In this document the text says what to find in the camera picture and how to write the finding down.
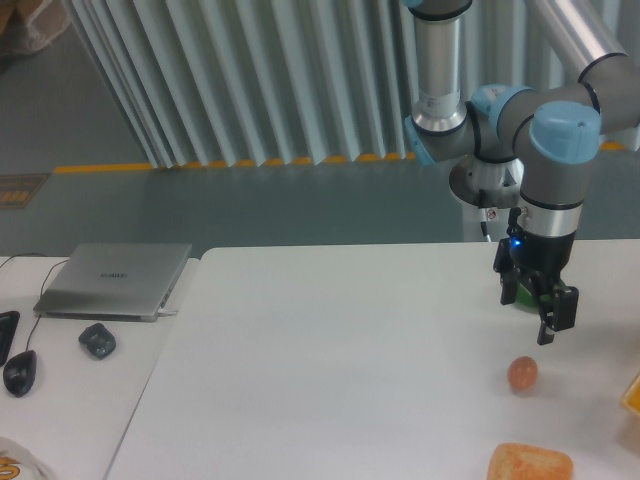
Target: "black computer mouse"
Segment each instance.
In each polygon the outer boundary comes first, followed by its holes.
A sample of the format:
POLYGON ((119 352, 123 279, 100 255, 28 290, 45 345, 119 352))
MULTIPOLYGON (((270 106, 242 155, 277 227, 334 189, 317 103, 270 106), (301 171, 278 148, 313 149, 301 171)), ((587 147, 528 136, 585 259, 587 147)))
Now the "black computer mouse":
POLYGON ((27 350, 19 353, 4 366, 2 380, 10 394, 20 398, 26 395, 36 379, 36 352, 27 350))
POLYGON ((85 328, 78 341, 98 360, 102 360, 116 348, 115 337, 101 323, 94 323, 85 328))

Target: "small round object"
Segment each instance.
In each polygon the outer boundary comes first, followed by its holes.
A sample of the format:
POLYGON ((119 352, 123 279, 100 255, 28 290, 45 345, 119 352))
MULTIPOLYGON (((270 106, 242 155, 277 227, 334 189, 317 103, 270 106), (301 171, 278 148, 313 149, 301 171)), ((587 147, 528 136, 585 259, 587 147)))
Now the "small round object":
POLYGON ((518 357, 509 365, 507 379, 511 388, 517 392, 531 388, 537 378, 538 365, 531 357, 518 357))

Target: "desk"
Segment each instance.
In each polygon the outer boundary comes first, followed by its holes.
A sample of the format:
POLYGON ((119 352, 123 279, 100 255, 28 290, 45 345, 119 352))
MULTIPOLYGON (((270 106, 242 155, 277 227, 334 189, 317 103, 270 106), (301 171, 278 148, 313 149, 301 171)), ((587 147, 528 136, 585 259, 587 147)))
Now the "desk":
POLYGON ((640 241, 576 242, 576 328, 499 305, 496 245, 217 249, 201 260, 109 479, 479 479, 497 444, 629 479, 640 241), (506 381, 532 355, 530 395, 506 381))
MULTIPOLYGON (((0 270, 0 309, 21 315, 10 357, 24 350, 40 287, 60 260, 16 258, 0 270)), ((197 260, 187 262, 168 310, 179 308, 197 265, 197 260)), ((174 320, 105 322, 117 348, 97 361, 78 342, 95 321, 43 318, 31 340, 38 355, 31 391, 14 398, 0 386, 0 435, 29 449, 60 480, 103 478, 174 320)))

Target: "laptop lid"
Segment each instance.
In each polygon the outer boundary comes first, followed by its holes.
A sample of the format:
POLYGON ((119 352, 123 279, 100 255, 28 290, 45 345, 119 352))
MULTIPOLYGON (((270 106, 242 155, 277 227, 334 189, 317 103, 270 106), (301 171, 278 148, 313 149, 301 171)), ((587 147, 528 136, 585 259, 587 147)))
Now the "laptop lid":
POLYGON ((153 321, 190 253, 189 244, 81 244, 34 311, 67 318, 153 321))

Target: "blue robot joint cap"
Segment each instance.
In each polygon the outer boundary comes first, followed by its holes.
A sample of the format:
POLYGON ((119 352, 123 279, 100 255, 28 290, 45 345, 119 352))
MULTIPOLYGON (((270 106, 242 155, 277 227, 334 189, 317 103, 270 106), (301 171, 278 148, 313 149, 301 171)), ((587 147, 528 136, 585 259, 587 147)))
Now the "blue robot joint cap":
POLYGON ((549 102, 536 110, 529 138, 545 157, 575 165, 596 156, 601 127, 600 114, 591 107, 576 102, 549 102))

